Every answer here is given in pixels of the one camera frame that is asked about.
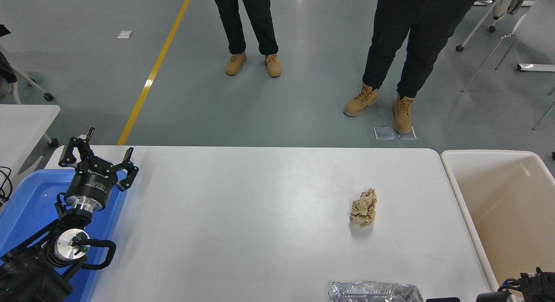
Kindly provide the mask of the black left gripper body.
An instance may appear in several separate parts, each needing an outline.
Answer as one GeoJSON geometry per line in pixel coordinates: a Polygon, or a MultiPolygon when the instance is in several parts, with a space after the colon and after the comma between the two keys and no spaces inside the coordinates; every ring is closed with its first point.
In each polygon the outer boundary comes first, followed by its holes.
{"type": "Polygon", "coordinates": [[[77,200],[87,198],[94,201],[93,205],[106,205],[117,180],[117,172],[106,172],[106,169],[94,169],[89,164],[78,164],[65,192],[65,203],[75,204],[77,200]]]}

